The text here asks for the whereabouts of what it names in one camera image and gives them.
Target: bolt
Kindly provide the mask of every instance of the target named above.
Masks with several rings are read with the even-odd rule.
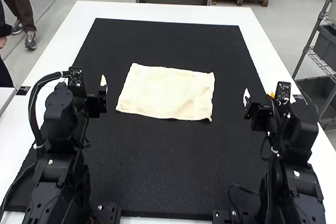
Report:
[[[300,177],[300,173],[298,172],[298,171],[294,171],[294,175],[296,176],[296,177]]]

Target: black rubber mat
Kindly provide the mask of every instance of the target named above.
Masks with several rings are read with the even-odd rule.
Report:
[[[213,72],[213,121],[117,112],[134,62]],[[267,167],[259,157],[264,135],[250,130],[242,101],[246,87],[261,99],[265,92],[238,26],[96,19],[73,65],[83,68],[89,93],[97,93],[102,73],[109,85],[108,113],[87,130],[91,200],[115,201],[123,215],[208,219],[230,207],[230,184],[258,190]],[[31,151],[23,167],[34,158]],[[7,209],[24,211],[30,190],[24,182]],[[254,196],[233,199],[257,210]]]

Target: white towel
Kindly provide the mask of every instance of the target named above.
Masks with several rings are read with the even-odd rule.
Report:
[[[214,85],[214,73],[133,63],[116,110],[152,118],[211,121]]]

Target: black sticker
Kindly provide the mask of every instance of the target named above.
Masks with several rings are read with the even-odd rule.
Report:
[[[306,103],[306,105],[308,105],[308,102],[305,100],[305,98],[303,97],[302,94],[294,94],[293,97],[295,98],[295,100],[298,101],[304,101]]]
[[[29,91],[30,87],[22,86],[16,93],[16,95],[26,95]]]

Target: person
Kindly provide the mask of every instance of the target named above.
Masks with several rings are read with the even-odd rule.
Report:
[[[16,16],[17,21],[13,25],[12,34],[19,34],[23,30],[27,37],[25,47],[34,50],[36,48],[36,26],[34,24],[33,9],[29,0],[4,0],[10,11]]]
[[[7,43],[7,36],[12,33],[12,27],[6,24],[5,12],[0,0],[0,49]],[[8,69],[0,56],[0,87],[14,87]]]

